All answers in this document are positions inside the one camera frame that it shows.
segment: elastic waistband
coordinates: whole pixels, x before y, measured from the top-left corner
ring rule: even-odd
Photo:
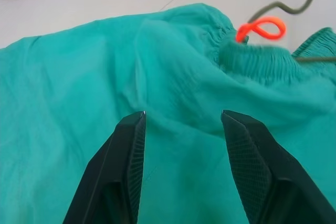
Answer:
[[[309,64],[300,65],[294,57],[335,56],[336,34],[324,28],[297,49],[293,55],[281,47],[253,46],[223,40],[219,49],[218,63],[226,73],[239,74],[267,84],[274,81],[302,80],[315,71]]]

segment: dark green wire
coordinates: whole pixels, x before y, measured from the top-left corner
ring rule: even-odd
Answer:
[[[259,11],[257,11],[255,13],[255,15],[252,16],[252,18],[249,19],[249,23],[252,23],[253,21],[257,20],[259,17],[261,17],[263,14],[265,14],[266,12],[279,7],[280,9],[282,9],[283,11],[285,11],[286,13],[289,14],[300,14],[303,13],[311,4],[313,0],[306,0],[306,2],[297,9],[293,9],[288,7],[287,5],[285,5],[283,2],[280,1],[276,1],[273,2],[263,8],[261,8]],[[302,63],[309,63],[309,62],[335,62],[336,61],[336,57],[295,57],[295,60],[298,62],[302,62]]]
[[[249,19],[248,22],[252,23],[253,21],[257,20],[259,17],[261,17],[263,14],[265,14],[266,12],[276,7],[279,7],[280,9],[284,10],[286,13],[289,13],[289,14],[294,14],[294,15],[300,14],[300,13],[303,13],[310,6],[312,1],[313,0],[306,0],[306,2],[300,8],[297,8],[297,9],[290,8],[287,5],[285,5],[283,2],[276,1],[276,2],[273,2],[261,8],[259,11],[255,13],[255,15],[252,16],[252,18]]]

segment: teal cloth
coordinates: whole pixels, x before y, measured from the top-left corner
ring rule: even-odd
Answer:
[[[0,223],[61,223],[89,160],[146,110],[139,224],[244,223],[223,109],[264,122],[336,207],[336,66],[325,28],[294,54],[234,41],[195,4],[24,38],[0,50]]]

